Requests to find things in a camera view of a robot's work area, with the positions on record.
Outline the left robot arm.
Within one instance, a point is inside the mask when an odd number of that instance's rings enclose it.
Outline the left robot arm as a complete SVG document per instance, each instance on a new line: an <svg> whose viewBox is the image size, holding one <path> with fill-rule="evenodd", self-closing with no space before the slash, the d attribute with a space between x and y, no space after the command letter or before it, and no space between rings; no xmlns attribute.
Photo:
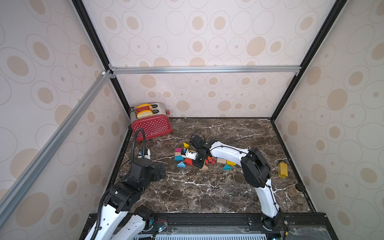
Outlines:
<svg viewBox="0 0 384 240"><path fill-rule="evenodd" d="M133 205L140 200L145 189L152 182L165 179L166 175L163 163L157 164L146 158L132 162L129 173L102 195L96 221L86 239L135 240L142 231L151 230L155 222L155 212L140 206L128 222L118 232L115 231Z"/></svg>

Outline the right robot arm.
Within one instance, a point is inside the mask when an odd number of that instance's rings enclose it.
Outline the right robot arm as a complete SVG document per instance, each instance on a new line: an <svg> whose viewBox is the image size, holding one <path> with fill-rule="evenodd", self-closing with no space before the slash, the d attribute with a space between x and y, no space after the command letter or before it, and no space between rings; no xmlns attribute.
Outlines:
<svg viewBox="0 0 384 240"><path fill-rule="evenodd" d="M214 158L224 159L242 167L246 182L255 188L258 195L262 223L266 230L272 231L284 221L272 191L271 166L259 149L240 149L216 140L207 142L196 134L191 136L190 144L195 150L186 150L185 156L199 169Z"/></svg>

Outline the light blue triangular block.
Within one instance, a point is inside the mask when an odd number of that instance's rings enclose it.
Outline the light blue triangular block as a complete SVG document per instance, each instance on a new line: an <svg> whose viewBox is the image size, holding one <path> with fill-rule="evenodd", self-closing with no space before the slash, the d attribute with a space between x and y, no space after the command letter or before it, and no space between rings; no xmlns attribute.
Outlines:
<svg viewBox="0 0 384 240"><path fill-rule="evenodd" d="M179 163L177 164L177 167L178 167L178 168L186 168L186 165L185 165L184 162L179 162Z"/></svg>

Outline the teal triangular block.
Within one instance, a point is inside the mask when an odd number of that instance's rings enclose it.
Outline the teal triangular block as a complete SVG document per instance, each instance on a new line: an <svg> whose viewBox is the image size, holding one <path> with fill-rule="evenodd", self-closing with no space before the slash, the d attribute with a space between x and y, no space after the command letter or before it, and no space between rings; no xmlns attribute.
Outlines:
<svg viewBox="0 0 384 240"><path fill-rule="evenodd" d="M230 165L225 165L224 167L223 167L223 171L229 171L229 170L231 170L232 169L232 166L230 166Z"/></svg>

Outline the yellow rectangular block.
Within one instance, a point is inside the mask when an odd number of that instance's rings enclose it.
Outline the yellow rectangular block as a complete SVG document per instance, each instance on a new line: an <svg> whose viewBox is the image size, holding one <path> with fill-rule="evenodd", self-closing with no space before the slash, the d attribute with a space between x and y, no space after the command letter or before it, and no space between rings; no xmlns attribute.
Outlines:
<svg viewBox="0 0 384 240"><path fill-rule="evenodd" d="M228 166L236 166L237 164L236 163L233 163L233 162L231 162L231 161L227 161L226 162L226 165L228 165Z"/></svg>

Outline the red rectangular block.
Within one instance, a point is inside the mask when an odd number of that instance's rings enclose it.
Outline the red rectangular block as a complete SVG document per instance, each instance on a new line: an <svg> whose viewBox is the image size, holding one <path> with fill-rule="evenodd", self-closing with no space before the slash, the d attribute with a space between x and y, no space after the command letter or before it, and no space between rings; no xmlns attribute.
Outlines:
<svg viewBox="0 0 384 240"><path fill-rule="evenodd" d="M208 157L206 160L205 160L205 164L206 165L212 165L212 164L215 164L216 163L216 160L214 157Z"/></svg>
<svg viewBox="0 0 384 240"><path fill-rule="evenodd" d="M190 165L190 166L192 166L192 165L193 165L193 160L186 158L186 159L184 160L184 163L185 163L185 164L188 164L188 165Z"/></svg>

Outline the natural wood triangular block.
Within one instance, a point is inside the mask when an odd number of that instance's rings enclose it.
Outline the natural wood triangular block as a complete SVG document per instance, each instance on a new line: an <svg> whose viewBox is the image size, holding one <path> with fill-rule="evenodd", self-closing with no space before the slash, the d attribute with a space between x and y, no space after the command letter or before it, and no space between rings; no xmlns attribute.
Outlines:
<svg viewBox="0 0 384 240"><path fill-rule="evenodd" d="M207 171L209 168L206 165L203 165L203 167L200 169L201 171Z"/></svg>

